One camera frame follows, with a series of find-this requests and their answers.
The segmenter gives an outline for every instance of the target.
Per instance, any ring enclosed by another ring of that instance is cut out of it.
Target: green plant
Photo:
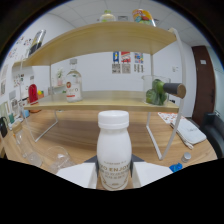
[[[61,78],[62,75],[63,75],[63,67],[58,68],[58,71],[57,71],[57,77],[58,77],[58,78]]]

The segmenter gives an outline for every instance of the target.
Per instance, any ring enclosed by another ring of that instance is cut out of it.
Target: wooden table
[[[60,145],[68,151],[76,164],[81,164],[97,153],[96,146],[100,132],[98,127],[99,112],[97,110],[57,112],[59,122],[37,143],[32,141],[32,139],[31,142],[42,156],[44,155],[44,151],[49,147]],[[187,166],[217,159],[212,146],[207,140],[196,144],[194,149],[191,150],[184,145],[176,134],[169,152],[164,160],[160,161],[146,129],[147,112],[128,112],[130,116],[128,132],[132,143],[132,153],[146,162],[169,167],[176,163],[184,152],[189,152],[192,156]],[[54,122],[53,111],[42,110],[32,114],[28,119],[33,132],[38,136],[42,130]],[[25,132],[30,137],[25,121],[22,124]],[[150,129],[163,153],[173,129],[156,112],[151,114]],[[8,132],[4,142],[5,152],[9,160],[28,163],[20,154],[12,131]],[[46,164],[43,163],[41,169],[47,170]],[[133,186],[129,175],[129,182],[125,189],[131,188]],[[100,178],[98,178],[97,189],[104,190]]]

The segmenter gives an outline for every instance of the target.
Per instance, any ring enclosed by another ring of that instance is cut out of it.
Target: white bottle
[[[110,191],[127,186],[132,146],[127,131],[129,113],[109,110],[98,114],[100,134],[97,142],[97,159],[102,185]]]
[[[40,167],[42,164],[42,160],[39,155],[34,151],[33,146],[28,136],[23,131],[22,125],[19,121],[16,121],[12,125],[12,131],[16,135],[16,142],[19,145],[23,157],[26,157],[26,159],[31,165]]]
[[[82,100],[82,76],[76,70],[77,59],[70,59],[71,70],[66,76],[66,97],[69,103]]]

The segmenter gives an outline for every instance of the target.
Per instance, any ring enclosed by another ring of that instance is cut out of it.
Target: potted plant
[[[63,68],[61,67],[61,68],[58,68],[58,71],[57,71],[58,86],[61,86],[63,84],[62,76],[63,76]]]

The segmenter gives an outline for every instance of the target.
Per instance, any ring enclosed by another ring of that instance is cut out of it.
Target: bottle cap
[[[70,64],[77,64],[77,59],[76,58],[72,58],[70,59]]]
[[[186,162],[188,162],[188,160],[189,160],[190,158],[191,158],[191,154],[190,154],[189,152],[185,152],[181,160],[182,160],[184,163],[186,163]]]
[[[102,111],[98,114],[98,125],[105,129],[121,129],[129,126],[129,113],[122,110]]]
[[[12,125],[12,131],[13,131],[13,133],[16,134],[16,133],[18,133],[21,130],[22,130],[22,124],[20,123],[20,121],[16,121]]]
[[[105,10],[104,13],[105,14],[111,13],[111,10]]]

